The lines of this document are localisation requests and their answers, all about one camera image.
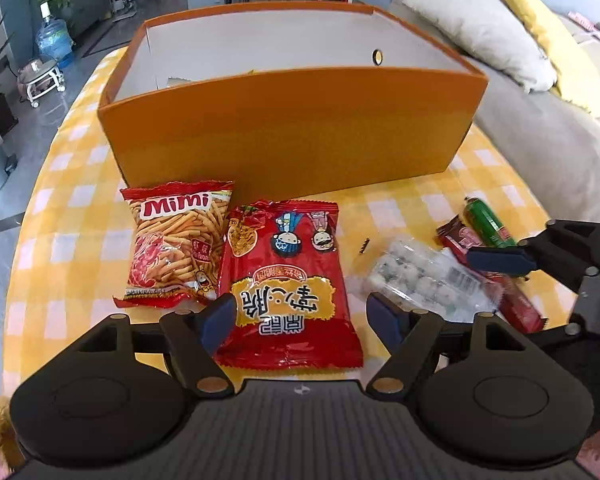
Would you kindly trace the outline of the dark red chocolate wafer bar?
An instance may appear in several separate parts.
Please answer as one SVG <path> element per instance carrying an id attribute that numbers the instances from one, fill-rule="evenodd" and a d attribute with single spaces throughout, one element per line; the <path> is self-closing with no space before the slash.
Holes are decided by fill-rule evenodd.
<path id="1" fill-rule="evenodd" d="M 476 232 L 470 226 L 466 226 L 459 216 L 439 226 L 437 237 L 439 242 L 444 247 L 450 248 L 454 257 L 468 268 L 470 268 L 467 260 L 468 250 L 473 247 L 484 247 Z M 478 274 L 502 286 L 503 295 L 498 310 L 518 332 L 531 334 L 540 332 L 544 328 L 546 319 L 535 309 L 512 278 L 505 274 L 486 271 L 478 271 Z"/>

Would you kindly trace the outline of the clear bag of white balls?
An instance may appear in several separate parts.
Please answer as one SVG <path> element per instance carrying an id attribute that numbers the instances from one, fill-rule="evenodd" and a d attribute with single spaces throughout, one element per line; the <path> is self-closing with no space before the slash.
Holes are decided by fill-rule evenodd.
<path id="1" fill-rule="evenodd" d="M 388 243 L 363 290 L 379 292 L 404 311 L 424 309 L 457 323 L 495 312 L 503 299 L 502 285 L 463 266 L 449 249 L 434 250 L 414 238 Z"/>

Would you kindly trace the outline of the Mimi stick snack bag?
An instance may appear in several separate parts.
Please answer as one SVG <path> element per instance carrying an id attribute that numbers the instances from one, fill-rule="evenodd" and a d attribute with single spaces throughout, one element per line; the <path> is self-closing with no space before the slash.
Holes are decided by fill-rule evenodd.
<path id="1" fill-rule="evenodd" d="M 226 214 L 234 183 L 208 180 L 125 188 L 135 222 L 120 308 L 206 306 L 218 296 Z"/>

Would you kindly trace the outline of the red cartoon snack bag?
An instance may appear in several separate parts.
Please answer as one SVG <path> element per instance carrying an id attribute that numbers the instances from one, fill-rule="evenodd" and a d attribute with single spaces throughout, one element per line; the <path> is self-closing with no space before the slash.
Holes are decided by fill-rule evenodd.
<path id="1" fill-rule="evenodd" d="M 351 322 L 336 231 L 321 200 L 259 200 L 227 220 L 219 291 L 235 325 L 215 359 L 244 370 L 350 370 L 363 364 Z"/>

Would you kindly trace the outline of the green sausage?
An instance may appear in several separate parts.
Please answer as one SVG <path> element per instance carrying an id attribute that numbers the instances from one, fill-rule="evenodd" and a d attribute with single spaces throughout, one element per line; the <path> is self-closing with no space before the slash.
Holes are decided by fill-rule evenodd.
<path id="1" fill-rule="evenodd" d="M 517 245 L 506 226 L 480 198 L 465 198 L 464 217 L 486 246 L 507 248 Z"/>

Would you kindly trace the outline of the grey sofa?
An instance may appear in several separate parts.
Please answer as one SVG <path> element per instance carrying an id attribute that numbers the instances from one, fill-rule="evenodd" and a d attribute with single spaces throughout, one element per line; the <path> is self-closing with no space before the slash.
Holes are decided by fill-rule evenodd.
<path id="1" fill-rule="evenodd" d="M 512 78 L 453 44 L 403 0 L 393 0 L 389 11 L 486 74 L 489 82 L 475 123 L 550 216 L 600 222 L 600 122 L 550 90 L 525 92 Z"/>

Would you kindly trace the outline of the yellow checkered tablecloth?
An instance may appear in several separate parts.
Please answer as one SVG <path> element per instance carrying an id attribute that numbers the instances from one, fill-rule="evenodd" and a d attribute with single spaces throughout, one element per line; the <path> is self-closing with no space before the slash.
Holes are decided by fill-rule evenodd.
<path id="1" fill-rule="evenodd" d="M 96 116 L 102 89 L 121 58 L 104 57 L 59 127 L 38 174 L 20 230 L 6 297 L 3 390 L 30 375 L 106 316 L 124 289 L 133 221 L 123 182 Z M 438 226 L 484 200 L 513 237 L 539 233 L 547 213 L 478 129 L 441 174 L 332 192 L 339 206 L 340 261 L 350 270 L 384 240 L 436 242 Z"/>

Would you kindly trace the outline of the yellow cushion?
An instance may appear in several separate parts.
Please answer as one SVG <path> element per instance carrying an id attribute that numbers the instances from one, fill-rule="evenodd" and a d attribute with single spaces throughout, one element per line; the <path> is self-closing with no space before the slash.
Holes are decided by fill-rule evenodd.
<path id="1" fill-rule="evenodd" d="M 556 70 L 556 96 L 600 118 L 600 74 L 564 23 L 541 0 L 504 1 Z"/>

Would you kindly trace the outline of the beige cushion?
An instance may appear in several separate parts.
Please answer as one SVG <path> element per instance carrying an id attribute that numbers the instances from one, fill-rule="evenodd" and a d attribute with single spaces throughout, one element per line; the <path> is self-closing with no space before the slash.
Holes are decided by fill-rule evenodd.
<path id="1" fill-rule="evenodd" d="M 403 0 L 421 18 L 473 58 L 506 74 L 524 91 L 550 90 L 557 72 L 550 59 L 500 0 Z"/>

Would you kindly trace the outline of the orange cardboard box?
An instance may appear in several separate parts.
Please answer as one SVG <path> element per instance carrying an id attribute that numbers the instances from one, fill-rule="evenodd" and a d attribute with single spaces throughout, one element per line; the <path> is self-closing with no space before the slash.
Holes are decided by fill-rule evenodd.
<path id="1" fill-rule="evenodd" d="M 374 6 L 222 4 L 140 26 L 97 116 L 127 185 L 231 180 L 240 205 L 437 174 L 487 85 Z"/>

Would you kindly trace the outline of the small white stool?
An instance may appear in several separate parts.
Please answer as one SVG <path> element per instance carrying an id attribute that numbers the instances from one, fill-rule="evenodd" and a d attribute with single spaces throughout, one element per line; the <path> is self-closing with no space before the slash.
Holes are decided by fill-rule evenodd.
<path id="1" fill-rule="evenodd" d="M 37 108 L 47 93 L 66 91 L 65 76 L 54 58 L 35 58 L 18 72 L 17 87 L 30 107 Z"/>

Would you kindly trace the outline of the blue water jug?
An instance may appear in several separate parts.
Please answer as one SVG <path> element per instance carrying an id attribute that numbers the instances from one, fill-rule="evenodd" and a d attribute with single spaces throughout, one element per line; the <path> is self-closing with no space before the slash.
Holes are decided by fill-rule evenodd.
<path id="1" fill-rule="evenodd" d="M 40 5 L 42 25 L 36 32 L 35 42 L 43 58 L 52 58 L 59 68 L 70 65 L 74 59 L 73 40 L 67 24 L 61 18 L 54 18 L 47 2 Z"/>

